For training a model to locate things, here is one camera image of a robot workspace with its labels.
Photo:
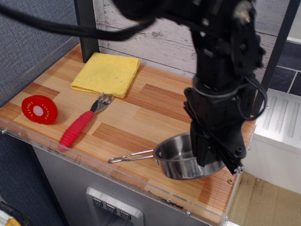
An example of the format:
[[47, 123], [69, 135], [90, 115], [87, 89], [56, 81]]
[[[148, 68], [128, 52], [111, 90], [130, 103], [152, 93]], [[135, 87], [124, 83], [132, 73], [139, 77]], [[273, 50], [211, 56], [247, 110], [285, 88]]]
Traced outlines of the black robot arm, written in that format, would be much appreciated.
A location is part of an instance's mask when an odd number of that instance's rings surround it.
[[252, 0], [117, 0], [121, 14], [133, 21], [165, 18], [189, 27], [197, 54], [192, 87], [185, 89], [193, 155], [204, 167], [222, 161], [236, 175], [243, 170], [242, 136], [257, 92], [266, 91], [254, 71], [265, 50], [254, 28]]

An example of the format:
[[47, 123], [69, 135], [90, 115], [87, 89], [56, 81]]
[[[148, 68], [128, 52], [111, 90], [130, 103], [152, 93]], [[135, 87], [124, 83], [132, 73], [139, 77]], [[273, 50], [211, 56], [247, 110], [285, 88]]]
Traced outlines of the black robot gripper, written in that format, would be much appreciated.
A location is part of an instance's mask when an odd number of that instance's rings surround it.
[[212, 90], [195, 77], [184, 91], [184, 109], [191, 117], [190, 138], [194, 157], [201, 167], [225, 165], [232, 175], [242, 172], [246, 156], [242, 135], [245, 120], [238, 113], [238, 86], [224, 93]]

